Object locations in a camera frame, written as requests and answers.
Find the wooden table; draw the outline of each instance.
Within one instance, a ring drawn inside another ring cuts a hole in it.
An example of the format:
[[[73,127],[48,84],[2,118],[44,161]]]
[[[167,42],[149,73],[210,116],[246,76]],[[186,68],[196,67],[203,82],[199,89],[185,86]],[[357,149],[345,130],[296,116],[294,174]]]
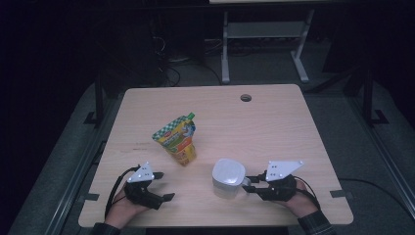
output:
[[[252,96],[243,102],[241,95]],[[178,164],[153,133],[170,121],[193,112],[197,158]],[[150,162],[164,178],[149,190],[175,193],[171,202],[132,220],[137,227],[285,226],[297,219],[285,208],[239,190],[233,200],[213,193],[211,172],[222,158],[242,163],[247,175],[263,173],[268,161],[298,161],[294,175],[315,191],[322,211],[333,224],[349,224],[353,216],[341,190],[308,107],[296,85],[206,86],[130,89],[126,92],[90,193],[79,218],[83,227],[104,220],[107,199],[119,175]]]

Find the black cable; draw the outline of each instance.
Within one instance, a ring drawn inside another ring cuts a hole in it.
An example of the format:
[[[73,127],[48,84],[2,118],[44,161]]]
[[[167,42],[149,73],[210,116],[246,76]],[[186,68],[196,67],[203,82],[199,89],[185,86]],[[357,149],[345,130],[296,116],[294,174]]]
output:
[[[139,169],[139,168],[140,168],[140,165],[138,165],[136,167],[132,167],[132,168],[126,170],[122,175],[120,175],[118,177],[118,179],[116,180],[116,183],[113,187],[113,190],[111,190],[110,197],[108,198],[108,201],[107,201],[107,206],[105,207],[105,217],[107,217],[107,214],[110,211],[111,206],[113,205],[113,198],[115,196],[116,189],[118,188],[119,183],[121,183],[121,180],[124,178],[125,174],[127,174],[130,171],[137,171],[137,169]]]
[[[156,48],[155,48],[155,50],[156,50],[156,54],[158,54],[159,56],[163,56],[163,51],[164,51],[164,49],[165,49],[165,41],[164,41],[164,39],[162,39],[162,37],[159,37],[159,36],[153,36],[153,39],[157,39],[157,40],[159,40],[159,41],[161,41],[162,42],[162,46],[161,46],[161,49],[160,50],[157,50]]]
[[[121,198],[119,198],[119,199],[117,199],[117,200],[113,201],[113,205],[114,205],[114,204],[116,204],[117,202],[121,201],[121,200],[122,200],[122,199],[124,199],[125,197],[127,197],[127,196],[122,196]]]
[[[302,190],[299,188],[296,188],[296,191],[304,194],[309,200],[311,200],[314,206],[317,207],[321,211],[320,203],[318,202],[317,197],[315,197],[315,195],[313,196],[307,190]]]
[[[239,40],[230,40],[228,42],[228,55],[229,57],[247,57],[262,48],[262,45],[254,45],[250,38],[248,39],[239,39]]]
[[[311,191],[314,198],[317,199],[317,196],[315,195],[314,190],[312,190],[311,186],[305,180],[303,180],[302,178],[300,178],[298,176],[294,176],[294,178],[296,178],[296,179],[300,180],[302,183],[304,183],[309,188],[309,190]]]
[[[199,67],[203,67],[209,71],[211,71],[214,76],[216,77],[216,79],[219,82],[219,85],[222,85],[222,80],[220,79],[219,75],[216,73],[216,71],[214,71],[211,67],[201,64],[201,63],[197,63],[197,62],[192,62],[192,63],[187,63],[187,62],[183,62],[183,63],[174,63],[175,67],[184,67],[184,66],[199,66]]]
[[[400,207],[408,214],[408,216],[413,219],[411,212],[406,208],[406,206],[400,202],[394,195],[392,195],[390,192],[388,192],[386,189],[382,188],[381,186],[372,183],[370,181],[364,180],[364,179],[356,179],[356,178],[339,178],[339,180],[341,181],[354,181],[354,182],[360,182],[360,183],[366,183],[369,185],[372,185],[373,187],[381,190],[382,192],[386,193],[387,195],[389,195],[392,199],[394,199],[395,202],[397,202]]]
[[[180,79],[181,79],[181,75],[180,75],[180,72],[178,71],[178,70],[175,70],[174,68],[172,68],[172,67],[167,67],[166,68],[167,70],[171,70],[171,71],[174,71],[176,74],[177,74],[177,81],[176,82],[172,82],[171,80],[170,80],[170,77],[169,76],[167,76],[167,81],[168,81],[168,85],[170,86],[170,87],[175,87],[175,86],[177,86],[178,84],[179,84],[179,82],[180,82]]]
[[[210,46],[211,42],[217,41],[216,44]],[[222,51],[222,39],[212,39],[209,41],[205,41],[205,56],[214,56],[219,55],[220,51]]]

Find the white bowl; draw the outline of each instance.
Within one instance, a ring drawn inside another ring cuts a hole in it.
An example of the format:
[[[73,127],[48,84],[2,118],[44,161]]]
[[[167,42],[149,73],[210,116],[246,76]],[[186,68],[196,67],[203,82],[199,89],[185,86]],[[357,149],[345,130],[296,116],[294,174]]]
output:
[[[245,178],[245,167],[237,161],[221,159],[212,171],[213,191],[220,198],[232,199]]]

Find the hand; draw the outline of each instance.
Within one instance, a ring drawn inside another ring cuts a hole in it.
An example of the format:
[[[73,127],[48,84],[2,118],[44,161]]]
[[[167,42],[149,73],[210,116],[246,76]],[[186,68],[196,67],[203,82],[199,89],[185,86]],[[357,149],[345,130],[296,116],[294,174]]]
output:
[[[122,229],[135,215],[146,212],[149,208],[131,203],[125,198],[124,186],[115,195],[114,203],[107,214],[105,223]]]
[[[297,180],[297,188],[307,190],[305,184],[299,180]],[[288,208],[299,218],[318,211],[318,208],[310,201],[310,199],[301,192],[296,192],[293,198],[288,202],[276,201],[276,203]]]

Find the colorful food pouch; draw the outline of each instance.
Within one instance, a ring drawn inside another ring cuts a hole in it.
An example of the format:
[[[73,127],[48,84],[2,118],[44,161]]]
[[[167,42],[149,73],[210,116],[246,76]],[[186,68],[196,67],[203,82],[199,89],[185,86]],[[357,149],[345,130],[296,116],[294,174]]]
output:
[[[181,165],[186,165],[196,157],[195,146],[192,142],[196,126],[193,123],[195,115],[190,113],[172,121],[153,134],[153,139],[160,143],[165,150]]]

